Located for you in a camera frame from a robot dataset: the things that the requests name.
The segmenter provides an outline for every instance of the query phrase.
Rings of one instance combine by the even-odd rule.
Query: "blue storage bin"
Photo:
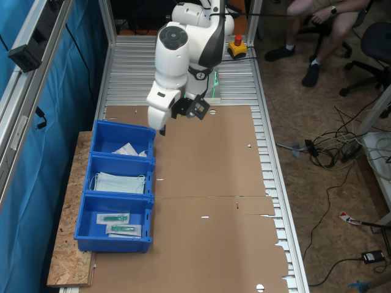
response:
[[[132,195],[135,197],[153,198],[152,177],[155,169],[155,162],[143,160],[135,156],[107,156],[103,154],[90,154],[86,178],[84,180],[84,191],[112,193],[117,195]],[[115,176],[138,177],[145,176],[144,193],[131,194],[125,192],[104,192],[94,191],[95,175],[97,173],[107,173]]]
[[[147,252],[153,199],[124,197],[114,194],[84,192],[74,238],[81,251]],[[106,225],[97,224],[100,213],[130,213],[129,224],[142,225],[141,238],[117,238],[106,234]]]
[[[155,135],[156,131],[152,128],[97,120],[93,130],[91,152],[124,156],[112,152],[130,143],[138,154],[146,151],[147,157],[142,158],[155,160],[153,157]]]

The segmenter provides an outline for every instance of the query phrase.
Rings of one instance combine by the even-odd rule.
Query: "blue surgical mask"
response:
[[[126,177],[114,176],[107,173],[98,173],[95,176],[96,191],[126,192],[129,194],[143,194],[145,176]]]

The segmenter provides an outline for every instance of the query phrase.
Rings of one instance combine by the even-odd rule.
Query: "hand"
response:
[[[331,7],[328,7],[315,12],[312,15],[311,21],[313,21],[314,23],[321,24],[324,23],[326,20],[328,20],[330,16],[331,16]]]

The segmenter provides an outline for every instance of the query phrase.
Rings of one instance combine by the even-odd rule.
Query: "cardboard sheet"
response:
[[[148,126],[146,106],[109,106],[110,121]],[[169,119],[155,139],[155,197],[265,196],[249,106]]]
[[[273,213],[271,197],[158,199],[151,249],[99,253],[80,292],[287,293]]]

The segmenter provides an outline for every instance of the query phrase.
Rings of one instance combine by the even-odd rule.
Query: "wooden board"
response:
[[[96,253],[80,251],[73,239],[91,140],[92,132],[79,133],[48,275],[47,285],[51,287],[92,284]]]

